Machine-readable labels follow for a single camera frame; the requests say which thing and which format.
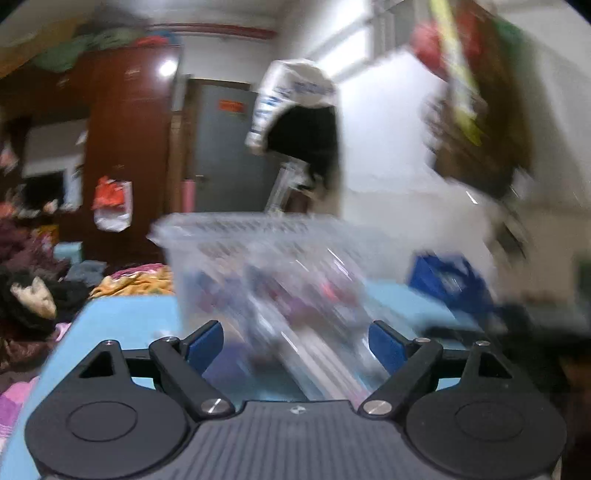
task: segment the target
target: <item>white logo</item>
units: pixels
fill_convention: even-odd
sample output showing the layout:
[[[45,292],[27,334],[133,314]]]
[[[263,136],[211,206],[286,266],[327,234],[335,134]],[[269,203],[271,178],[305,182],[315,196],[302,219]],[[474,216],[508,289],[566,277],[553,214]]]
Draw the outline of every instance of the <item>white logo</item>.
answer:
[[[298,405],[297,407],[291,407],[290,412],[292,412],[294,415],[301,415],[302,413],[306,413],[306,409],[301,405]]]

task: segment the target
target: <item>triangular cutout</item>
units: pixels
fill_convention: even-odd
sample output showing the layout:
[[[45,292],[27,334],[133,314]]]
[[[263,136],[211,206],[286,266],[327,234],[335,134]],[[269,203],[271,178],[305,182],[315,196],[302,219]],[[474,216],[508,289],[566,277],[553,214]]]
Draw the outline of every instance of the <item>triangular cutout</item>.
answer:
[[[113,359],[110,352],[101,352],[80,374],[80,378],[112,377]]]
[[[480,356],[478,376],[488,378],[513,378],[494,355],[486,352]]]

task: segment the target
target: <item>door frame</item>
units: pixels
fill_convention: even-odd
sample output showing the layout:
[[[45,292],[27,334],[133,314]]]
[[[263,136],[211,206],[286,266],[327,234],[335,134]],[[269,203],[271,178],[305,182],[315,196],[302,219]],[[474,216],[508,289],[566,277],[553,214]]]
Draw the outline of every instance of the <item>door frame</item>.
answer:
[[[182,136],[183,136],[183,163],[184,178],[186,180],[195,180],[196,163],[193,161],[199,124],[199,110],[201,108],[201,94],[206,85],[215,85],[219,87],[234,88],[237,90],[250,91],[251,84],[243,82],[228,82],[225,80],[210,79],[187,79],[187,86],[183,101],[182,116]]]

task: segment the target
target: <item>blue bag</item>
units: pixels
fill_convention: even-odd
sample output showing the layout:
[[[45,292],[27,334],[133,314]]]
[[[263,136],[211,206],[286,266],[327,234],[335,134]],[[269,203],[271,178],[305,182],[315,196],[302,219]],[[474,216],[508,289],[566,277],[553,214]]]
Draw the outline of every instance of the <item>blue bag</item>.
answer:
[[[417,256],[408,286],[474,317],[487,316],[494,308],[484,279],[461,255]]]

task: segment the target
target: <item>metal screw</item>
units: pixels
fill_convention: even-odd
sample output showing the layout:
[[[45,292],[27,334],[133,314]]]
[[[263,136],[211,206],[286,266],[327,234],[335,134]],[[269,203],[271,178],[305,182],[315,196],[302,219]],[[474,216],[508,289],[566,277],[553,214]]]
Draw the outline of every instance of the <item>metal screw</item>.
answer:
[[[223,398],[210,398],[201,404],[201,410],[208,415],[220,415],[230,410],[230,404]]]
[[[392,405],[385,400],[369,400],[363,409],[368,415],[386,415],[392,411]]]

